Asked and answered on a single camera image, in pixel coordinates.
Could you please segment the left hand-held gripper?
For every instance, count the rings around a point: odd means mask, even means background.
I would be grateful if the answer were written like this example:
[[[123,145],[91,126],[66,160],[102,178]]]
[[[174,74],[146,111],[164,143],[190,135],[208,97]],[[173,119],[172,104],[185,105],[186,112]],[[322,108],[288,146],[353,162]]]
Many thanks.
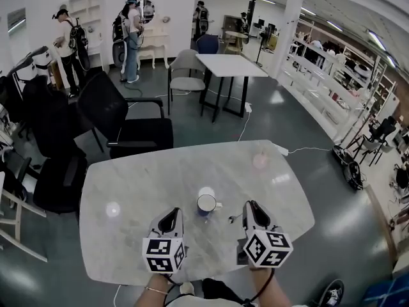
[[[150,223],[150,231],[179,236],[143,239],[143,260],[148,272],[177,273],[186,258],[182,210],[174,207],[161,213]]]

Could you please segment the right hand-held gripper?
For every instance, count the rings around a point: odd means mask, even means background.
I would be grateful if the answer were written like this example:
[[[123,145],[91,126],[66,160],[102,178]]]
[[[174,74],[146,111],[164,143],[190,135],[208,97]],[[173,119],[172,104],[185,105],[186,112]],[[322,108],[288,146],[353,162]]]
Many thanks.
[[[255,200],[243,206],[242,226],[246,238],[238,240],[238,265],[255,268],[280,268],[293,252],[287,233],[277,232],[279,225],[266,207]]]

